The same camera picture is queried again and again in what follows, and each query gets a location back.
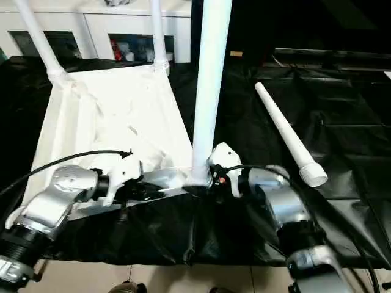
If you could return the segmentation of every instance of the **black tarp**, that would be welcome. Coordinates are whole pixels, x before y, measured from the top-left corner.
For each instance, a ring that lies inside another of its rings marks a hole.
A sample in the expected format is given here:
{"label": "black tarp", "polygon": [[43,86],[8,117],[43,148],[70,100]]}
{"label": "black tarp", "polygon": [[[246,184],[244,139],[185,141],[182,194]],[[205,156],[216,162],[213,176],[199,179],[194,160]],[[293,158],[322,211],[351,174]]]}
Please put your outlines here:
{"label": "black tarp", "polygon": [[[67,71],[128,66],[111,60],[62,61]],[[170,74],[190,138],[197,70],[174,65]],[[329,180],[310,189],[254,90],[262,81]],[[0,186],[28,172],[51,90],[37,59],[13,57],[0,66]],[[350,235],[377,267],[390,267],[391,143],[388,109],[391,80],[379,72],[256,68],[240,63],[224,70],[215,144],[227,142],[245,164],[284,166],[301,187],[342,263],[364,266]],[[1,199],[1,212],[22,193]],[[259,202],[224,201],[190,194],[71,222],[49,255],[63,260],[112,264],[283,265],[276,235]]]}

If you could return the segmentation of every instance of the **silver robotic arm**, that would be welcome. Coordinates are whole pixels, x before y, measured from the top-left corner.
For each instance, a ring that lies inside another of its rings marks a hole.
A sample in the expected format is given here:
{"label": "silver robotic arm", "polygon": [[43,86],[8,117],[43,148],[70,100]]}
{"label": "silver robotic arm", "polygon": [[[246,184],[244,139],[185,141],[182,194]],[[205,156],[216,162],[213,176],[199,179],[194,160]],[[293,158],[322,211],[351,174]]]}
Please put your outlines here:
{"label": "silver robotic arm", "polygon": [[325,234],[316,226],[286,176],[274,170],[252,168],[247,182],[252,194],[264,197],[287,267],[294,293],[354,292]]}
{"label": "silver robotic arm", "polygon": [[[210,158],[212,169],[217,170],[213,175],[216,185],[230,183],[232,195],[239,198],[242,196],[240,183],[245,182],[246,190],[258,198],[263,197],[294,279],[290,292],[354,292],[326,245],[324,233],[312,220],[297,190],[290,185],[287,174],[281,175],[285,170],[252,168],[241,172],[236,168],[228,171],[238,164],[241,164],[239,156],[226,144],[219,145]],[[10,229],[0,235],[0,292],[16,292],[34,279],[34,266],[64,228],[76,202],[107,196],[112,203],[122,182],[140,175],[139,164],[136,165],[137,172],[128,172],[127,163],[121,166],[118,170],[123,176],[113,177],[116,180],[78,166],[57,169],[49,186],[37,194]],[[219,178],[221,171],[226,180]]]}
{"label": "silver robotic arm", "polygon": [[0,237],[3,292],[25,287],[34,277],[37,261],[64,228],[73,205],[106,195],[108,180],[107,176],[73,165],[54,172],[49,186],[29,202]]}

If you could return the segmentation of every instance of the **tiled floor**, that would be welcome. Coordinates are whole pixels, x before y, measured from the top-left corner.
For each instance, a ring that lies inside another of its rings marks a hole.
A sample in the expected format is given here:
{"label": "tiled floor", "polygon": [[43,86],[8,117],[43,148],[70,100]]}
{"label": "tiled floor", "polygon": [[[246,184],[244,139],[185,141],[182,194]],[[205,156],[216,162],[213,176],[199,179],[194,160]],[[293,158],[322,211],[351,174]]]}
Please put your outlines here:
{"label": "tiled floor", "polygon": [[[370,286],[366,271],[357,271],[367,286]],[[251,272],[254,277],[254,288]],[[380,281],[391,281],[390,272],[378,270],[377,274]],[[250,269],[248,266],[201,264],[193,267],[110,266],[51,261],[42,281],[30,282],[27,288],[20,292],[107,293],[112,287],[129,278],[134,282],[146,284],[149,293],[208,293],[215,286],[222,286],[237,293],[287,293],[288,285],[292,283],[285,268]]]}

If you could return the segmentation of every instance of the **white pvc pipe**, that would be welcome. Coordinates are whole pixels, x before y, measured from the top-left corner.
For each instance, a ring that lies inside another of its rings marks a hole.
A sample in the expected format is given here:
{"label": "white pvc pipe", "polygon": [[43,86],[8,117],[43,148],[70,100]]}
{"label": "white pvc pipe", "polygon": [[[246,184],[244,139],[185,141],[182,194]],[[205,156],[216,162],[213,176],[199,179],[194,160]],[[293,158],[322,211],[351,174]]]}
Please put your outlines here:
{"label": "white pvc pipe", "polygon": [[160,0],[150,0],[150,6],[153,26],[153,50],[155,52],[153,64],[156,69],[166,70],[167,75],[169,75],[170,65],[166,57]]}
{"label": "white pvc pipe", "polygon": [[199,185],[211,183],[208,158],[213,149],[231,7],[232,0],[205,0],[203,4],[192,158],[192,178]]}
{"label": "white pvc pipe", "polygon": [[283,141],[291,152],[293,159],[300,169],[300,176],[311,187],[320,186],[327,181],[327,174],[322,166],[314,161],[298,135],[281,113],[276,103],[261,82],[256,83],[255,89],[268,110],[274,124],[280,132]]}
{"label": "white pvc pipe", "polygon": [[48,40],[45,37],[40,25],[38,24],[37,19],[34,16],[34,13],[30,7],[28,0],[15,0],[16,5],[18,6],[19,12],[26,23],[27,29],[31,36],[32,41],[34,42],[35,47],[37,48],[43,63],[46,66],[49,77],[55,77],[64,73],[64,69],[61,67],[57,61],[56,56],[53,53],[52,48],[49,45]]}

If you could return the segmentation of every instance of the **shelf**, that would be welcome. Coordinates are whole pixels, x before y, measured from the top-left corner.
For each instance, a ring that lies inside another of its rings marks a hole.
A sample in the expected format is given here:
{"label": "shelf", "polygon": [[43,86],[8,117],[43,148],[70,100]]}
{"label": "shelf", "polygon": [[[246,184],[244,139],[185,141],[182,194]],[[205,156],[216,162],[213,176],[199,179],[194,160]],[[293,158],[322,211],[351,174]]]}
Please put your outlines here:
{"label": "shelf", "polygon": [[[31,0],[36,12],[114,15],[150,15],[149,0],[131,0],[127,5],[106,6],[104,0]],[[191,17],[191,0],[161,0],[162,16]],[[18,12],[12,0],[0,1],[0,12]]]}

